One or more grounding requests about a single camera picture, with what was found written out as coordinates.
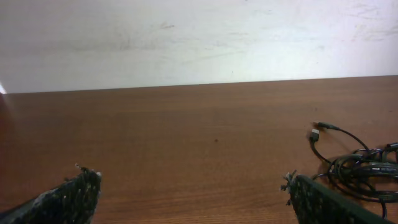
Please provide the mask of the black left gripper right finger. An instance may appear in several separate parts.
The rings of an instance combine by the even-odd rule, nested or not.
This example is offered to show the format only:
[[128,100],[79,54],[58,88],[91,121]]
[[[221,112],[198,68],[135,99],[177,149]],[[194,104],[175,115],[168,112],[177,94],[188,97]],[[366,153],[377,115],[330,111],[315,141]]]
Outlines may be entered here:
[[300,224],[391,224],[305,175],[288,173],[280,189],[287,191]]

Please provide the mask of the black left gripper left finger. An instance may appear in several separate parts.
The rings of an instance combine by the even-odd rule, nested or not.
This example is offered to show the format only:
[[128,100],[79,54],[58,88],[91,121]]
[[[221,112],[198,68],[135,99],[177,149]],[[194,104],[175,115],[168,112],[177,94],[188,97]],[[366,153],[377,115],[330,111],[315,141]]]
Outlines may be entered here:
[[1,213],[1,223],[91,223],[101,194],[100,172],[81,173],[14,208]]

